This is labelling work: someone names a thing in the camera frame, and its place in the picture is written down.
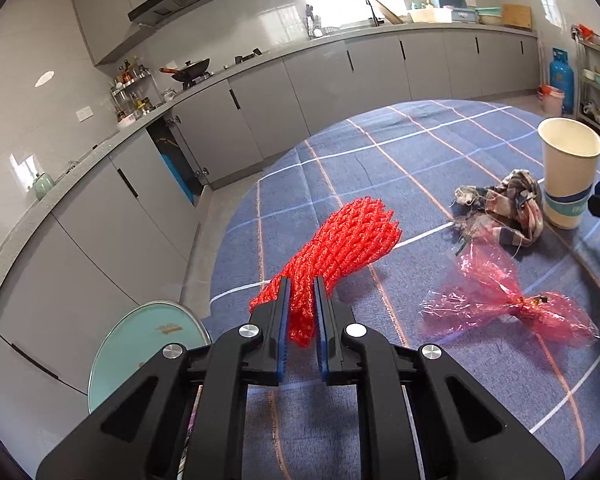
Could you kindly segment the pink cellophane wrapper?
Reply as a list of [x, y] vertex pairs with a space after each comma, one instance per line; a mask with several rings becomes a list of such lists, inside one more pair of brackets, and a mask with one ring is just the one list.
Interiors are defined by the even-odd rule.
[[600, 336], [585, 310], [559, 292], [524, 293], [514, 259], [498, 244], [471, 240], [453, 258], [443, 286], [420, 304], [422, 331], [441, 338], [516, 318], [538, 336], [585, 347]]

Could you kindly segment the green ceramic teapot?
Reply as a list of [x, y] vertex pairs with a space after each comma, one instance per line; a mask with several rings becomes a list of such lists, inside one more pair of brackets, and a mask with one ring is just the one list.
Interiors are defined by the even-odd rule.
[[42, 200], [55, 185], [54, 179], [46, 172], [37, 174], [32, 182], [32, 190], [36, 199]]

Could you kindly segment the black wok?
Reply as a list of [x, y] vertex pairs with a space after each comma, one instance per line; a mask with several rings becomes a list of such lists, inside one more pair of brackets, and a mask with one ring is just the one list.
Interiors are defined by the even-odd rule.
[[191, 81], [207, 73], [209, 64], [210, 60], [204, 58], [195, 63], [188, 61], [181, 68], [160, 67], [159, 72], [170, 75], [175, 81], [181, 84], [189, 84]]

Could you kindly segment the white pink bucket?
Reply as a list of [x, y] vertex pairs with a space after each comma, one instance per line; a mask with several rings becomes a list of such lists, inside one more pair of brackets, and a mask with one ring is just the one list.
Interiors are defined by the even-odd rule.
[[543, 113], [548, 117], [562, 116], [562, 106], [564, 105], [565, 92], [551, 86], [542, 84], [539, 88], [539, 97], [541, 100]]

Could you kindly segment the grey lower cabinets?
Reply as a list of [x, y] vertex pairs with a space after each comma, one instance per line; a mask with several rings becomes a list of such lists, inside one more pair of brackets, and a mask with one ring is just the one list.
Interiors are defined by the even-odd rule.
[[538, 66], [535, 34], [504, 28], [335, 41], [208, 82], [102, 142], [0, 247], [0, 432], [63, 432], [82, 419], [110, 328], [181, 296], [201, 223], [149, 135], [161, 118], [216, 185], [374, 110], [529, 90]]

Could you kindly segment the red foam net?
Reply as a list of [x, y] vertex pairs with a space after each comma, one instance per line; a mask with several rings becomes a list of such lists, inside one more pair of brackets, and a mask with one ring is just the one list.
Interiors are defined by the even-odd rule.
[[402, 235], [399, 223], [392, 217], [393, 211], [379, 198], [365, 196], [343, 205], [250, 300], [249, 311], [275, 300], [280, 283], [287, 280], [287, 336], [300, 347], [308, 346], [316, 333], [313, 281], [321, 278], [330, 294], [340, 278], [388, 255]]

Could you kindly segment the metal storage shelf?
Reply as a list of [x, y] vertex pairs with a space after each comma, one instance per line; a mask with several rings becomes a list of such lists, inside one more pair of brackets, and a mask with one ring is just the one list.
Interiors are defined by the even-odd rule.
[[577, 82], [574, 118], [600, 135], [600, 35], [585, 25], [571, 26], [576, 43]]

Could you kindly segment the blue plaid tablecloth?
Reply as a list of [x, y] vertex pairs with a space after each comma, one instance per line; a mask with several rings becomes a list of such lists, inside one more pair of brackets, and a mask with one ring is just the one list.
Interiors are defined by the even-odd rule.
[[[342, 205], [382, 200], [402, 231], [396, 248], [341, 280], [337, 295], [358, 322], [390, 341], [424, 341], [419, 310], [439, 289], [460, 236], [454, 192], [491, 185], [509, 171], [543, 173], [539, 118], [475, 101], [396, 104], [311, 136], [248, 192], [215, 260], [213, 336], [247, 321], [250, 300]], [[546, 228], [514, 252], [528, 294], [556, 290], [588, 311], [600, 331], [600, 220]], [[551, 344], [516, 318], [442, 340], [442, 348], [503, 403], [572, 476], [600, 444], [600, 336], [588, 347]], [[242, 474], [247, 479], [355, 479], [358, 407], [351, 388], [321, 381], [313, 347], [288, 348], [277, 389], [248, 394]]]

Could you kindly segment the kitchen faucet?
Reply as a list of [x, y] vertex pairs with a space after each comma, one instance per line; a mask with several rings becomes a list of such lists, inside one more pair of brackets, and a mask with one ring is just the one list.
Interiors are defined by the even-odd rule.
[[379, 18], [377, 17], [377, 15], [375, 13], [374, 6], [370, 2], [370, 0], [365, 0], [365, 4], [366, 4], [366, 6], [368, 6], [370, 8], [370, 15], [372, 16], [373, 26], [374, 27], [379, 27], [380, 24], [381, 24], [381, 21], [379, 21]]

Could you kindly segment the plaid cloth rag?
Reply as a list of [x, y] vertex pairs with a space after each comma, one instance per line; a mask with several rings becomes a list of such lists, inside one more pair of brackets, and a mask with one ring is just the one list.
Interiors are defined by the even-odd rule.
[[472, 240], [499, 244], [513, 256], [533, 245], [544, 230], [542, 190], [529, 170], [514, 169], [500, 183], [461, 185], [454, 191], [459, 255]]

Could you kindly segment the wooden cutting board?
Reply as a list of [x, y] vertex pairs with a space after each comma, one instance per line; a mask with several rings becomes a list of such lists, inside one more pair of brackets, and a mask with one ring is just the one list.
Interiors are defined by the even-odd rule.
[[504, 3], [502, 5], [502, 25], [516, 29], [532, 29], [532, 11], [530, 6]]

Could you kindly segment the white paper cup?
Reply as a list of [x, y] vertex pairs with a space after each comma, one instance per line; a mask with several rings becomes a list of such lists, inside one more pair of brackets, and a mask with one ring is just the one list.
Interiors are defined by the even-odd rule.
[[600, 158], [600, 137], [569, 118], [545, 118], [538, 127], [542, 141], [543, 211], [549, 222], [573, 230], [581, 222]]

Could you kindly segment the blue gas cylinder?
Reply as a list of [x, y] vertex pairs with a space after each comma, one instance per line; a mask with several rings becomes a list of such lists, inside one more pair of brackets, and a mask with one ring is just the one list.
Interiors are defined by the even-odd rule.
[[553, 48], [553, 59], [550, 61], [550, 85], [564, 92], [562, 112], [573, 113], [574, 107], [574, 73], [568, 62], [568, 52]]

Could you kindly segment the spice rack with bottles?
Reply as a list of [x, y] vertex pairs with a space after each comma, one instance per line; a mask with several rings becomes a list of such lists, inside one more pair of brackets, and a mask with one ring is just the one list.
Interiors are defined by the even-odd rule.
[[164, 103], [154, 74], [138, 56], [123, 60], [111, 81], [110, 96], [119, 129], [131, 125]]

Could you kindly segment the blue bread box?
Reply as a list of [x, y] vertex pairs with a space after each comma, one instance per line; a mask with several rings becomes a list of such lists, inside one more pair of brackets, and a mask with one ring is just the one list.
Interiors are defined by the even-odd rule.
[[478, 15], [473, 6], [466, 0], [429, 0], [436, 9], [444, 9], [448, 17], [445, 23], [477, 23]]

